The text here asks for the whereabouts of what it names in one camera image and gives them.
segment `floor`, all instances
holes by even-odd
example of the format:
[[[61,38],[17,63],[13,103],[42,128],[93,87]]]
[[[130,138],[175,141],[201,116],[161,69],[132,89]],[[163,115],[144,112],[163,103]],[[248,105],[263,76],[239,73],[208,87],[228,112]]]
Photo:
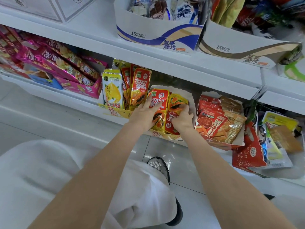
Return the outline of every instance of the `floor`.
[[[90,144],[103,148],[120,128],[118,124],[34,97],[0,79],[0,155],[22,142],[42,138],[74,146]],[[130,159],[146,162],[154,156],[162,157],[167,163],[171,189],[183,209],[182,222],[172,228],[220,228],[188,149],[143,135],[132,150]],[[239,172],[262,193],[305,199],[305,187]],[[160,225],[151,228],[169,227]]]

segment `white pants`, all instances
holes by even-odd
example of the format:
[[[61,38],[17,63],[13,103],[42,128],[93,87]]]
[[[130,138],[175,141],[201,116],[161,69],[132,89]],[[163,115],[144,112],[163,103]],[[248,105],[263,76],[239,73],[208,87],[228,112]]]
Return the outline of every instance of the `white pants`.
[[[0,228],[26,229],[97,152],[97,149],[76,149],[51,140],[35,140],[3,154],[0,157]],[[145,163],[128,160],[102,228],[159,225],[173,220],[176,213],[175,195],[166,178]]]

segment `blue box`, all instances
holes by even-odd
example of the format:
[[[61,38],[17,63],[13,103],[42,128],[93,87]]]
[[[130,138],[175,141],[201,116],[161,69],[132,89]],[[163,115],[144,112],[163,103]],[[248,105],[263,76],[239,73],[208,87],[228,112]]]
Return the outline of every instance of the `blue box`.
[[[47,85],[49,87],[60,89],[60,90],[63,89],[63,87],[54,78],[53,79],[44,79],[44,78],[40,78],[38,76],[30,75],[30,74],[28,76],[36,83]]]

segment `white box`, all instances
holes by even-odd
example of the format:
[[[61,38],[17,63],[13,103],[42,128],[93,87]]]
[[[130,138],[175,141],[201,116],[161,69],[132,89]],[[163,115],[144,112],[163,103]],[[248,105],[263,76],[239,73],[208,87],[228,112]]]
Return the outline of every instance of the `white box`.
[[[66,23],[94,0],[0,0],[0,5]]]
[[[208,19],[198,51],[271,69],[300,44],[246,34]]]
[[[115,0],[114,11],[119,38],[179,53],[196,47],[202,25],[146,18],[129,12],[132,0]]]

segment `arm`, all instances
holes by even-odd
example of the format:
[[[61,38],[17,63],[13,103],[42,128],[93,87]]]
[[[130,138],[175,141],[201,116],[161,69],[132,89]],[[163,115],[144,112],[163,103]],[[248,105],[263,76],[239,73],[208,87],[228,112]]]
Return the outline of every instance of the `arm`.
[[[100,229],[124,166],[139,137],[153,126],[151,98],[129,122],[79,171],[37,216],[28,229]]]
[[[222,229],[295,229],[284,214],[234,170],[193,129],[189,106],[172,123],[188,144],[204,191]]]

